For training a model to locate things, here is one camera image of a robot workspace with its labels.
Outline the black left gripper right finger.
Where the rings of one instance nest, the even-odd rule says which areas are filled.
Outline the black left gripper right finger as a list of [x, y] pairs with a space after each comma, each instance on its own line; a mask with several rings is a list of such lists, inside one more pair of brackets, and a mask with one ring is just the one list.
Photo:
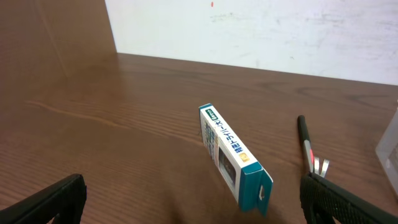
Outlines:
[[314, 173], [300, 180], [300, 202], [308, 224], [397, 223], [396, 216]]

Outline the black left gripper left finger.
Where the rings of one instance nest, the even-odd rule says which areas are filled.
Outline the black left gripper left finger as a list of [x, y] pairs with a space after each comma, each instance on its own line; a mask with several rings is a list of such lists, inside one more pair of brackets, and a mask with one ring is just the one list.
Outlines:
[[1, 223], [81, 222], [87, 186], [81, 174], [72, 174], [1, 210]]

